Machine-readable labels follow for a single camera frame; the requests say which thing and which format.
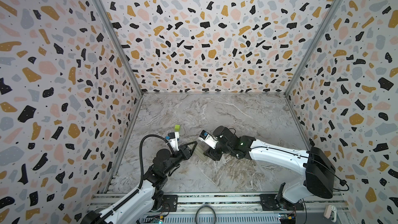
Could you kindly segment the white remote control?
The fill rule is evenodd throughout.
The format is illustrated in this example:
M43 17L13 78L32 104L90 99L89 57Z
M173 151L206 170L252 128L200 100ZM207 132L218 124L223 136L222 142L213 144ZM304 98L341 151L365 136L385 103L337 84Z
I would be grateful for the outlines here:
M202 148L201 145L197 145L195 150L194 150L194 154L203 162L207 161L207 157L204 154L205 150Z

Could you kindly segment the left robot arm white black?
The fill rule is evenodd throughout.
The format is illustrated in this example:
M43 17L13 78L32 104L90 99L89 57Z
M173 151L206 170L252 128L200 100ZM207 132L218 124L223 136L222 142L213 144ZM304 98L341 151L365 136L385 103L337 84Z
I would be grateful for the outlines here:
M164 141L168 149L161 149L153 159L153 164L144 171L143 147L149 138ZM176 134L161 137L149 134L143 137L139 147L140 181L139 184L119 201L101 211L90 211L83 219L83 224L135 224L150 211L157 211L162 205L164 191L162 188L181 162L189 160L198 145L197 141L189 142L174 148L173 141L178 141Z

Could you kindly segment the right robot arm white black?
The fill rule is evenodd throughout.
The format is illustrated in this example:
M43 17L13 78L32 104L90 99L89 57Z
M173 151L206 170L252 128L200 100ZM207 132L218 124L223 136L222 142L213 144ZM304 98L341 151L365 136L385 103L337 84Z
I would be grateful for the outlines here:
M317 147L310 150L284 148L251 136L238 137L224 126L219 126L212 134L203 130L199 139L209 146L204 155L213 161L228 154L238 160L276 164L298 174L292 181L282 183L278 193L265 201L268 209L292 210L306 197L330 199L337 190L334 186L338 178L336 168Z

